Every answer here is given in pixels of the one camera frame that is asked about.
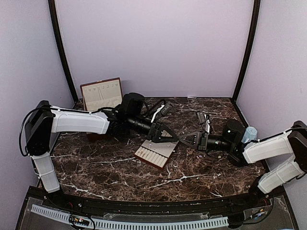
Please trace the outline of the beige jewelry tray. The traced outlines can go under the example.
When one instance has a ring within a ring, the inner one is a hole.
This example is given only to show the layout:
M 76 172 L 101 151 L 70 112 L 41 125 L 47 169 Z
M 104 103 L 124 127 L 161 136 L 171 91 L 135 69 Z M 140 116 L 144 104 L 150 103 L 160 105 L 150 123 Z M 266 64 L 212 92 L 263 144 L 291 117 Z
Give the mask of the beige jewelry tray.
M 177 142 L 154 143 L 145 140 L 133 156 L 159 170 L 163 170 L 174 152 Z

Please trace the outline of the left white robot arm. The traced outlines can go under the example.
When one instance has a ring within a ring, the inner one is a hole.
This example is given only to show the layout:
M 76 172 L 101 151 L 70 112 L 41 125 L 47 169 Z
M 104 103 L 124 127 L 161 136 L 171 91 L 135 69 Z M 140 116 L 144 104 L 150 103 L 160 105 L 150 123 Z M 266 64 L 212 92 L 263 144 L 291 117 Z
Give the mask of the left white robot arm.
M 131 130 L 143 134 L 153 143 L 177 142 L 178 136 L 156 118 L 150 118 L 150 109 L 142 114 L 146 106 L 145 97 L 138 93 L 123 96 L 116 107 L 102 107 L 95 111 L 82 111 L 52 106 L 42 100 L 24 118 L 19 138 L 25 137 L 26 144 L 19 144 L 21 155 L 29 156 L 43 187 L 49 193 L 49 201 L 57 209 L 63 209 L 68 199 L 61 189 L 50 156 L 52 133 L 85 132 L 98 135 L 125 134 Z

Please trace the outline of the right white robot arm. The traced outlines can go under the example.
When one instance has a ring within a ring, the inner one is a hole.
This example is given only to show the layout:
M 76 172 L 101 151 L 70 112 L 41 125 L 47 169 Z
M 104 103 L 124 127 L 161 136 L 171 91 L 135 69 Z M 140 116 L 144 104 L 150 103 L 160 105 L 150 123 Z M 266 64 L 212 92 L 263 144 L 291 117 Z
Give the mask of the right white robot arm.
M 228 160 L 236 167 L 290 154 L 286 161 L 258 177 L 251 186 L 250 193 L 245 196 L 245 204 L 255 208 L 263 201 L 263 194 L 306 175 L 307 126 L 298 120 L 288 130 L 271 137 L 256 139 L 256 136 L 255 128 L 245 128 L 238 120 L 229 119 L 221 135 L 210 134 L 208 130 L 196 131 L 181 135 L 179 141 L 199 151 L 225 151 Z

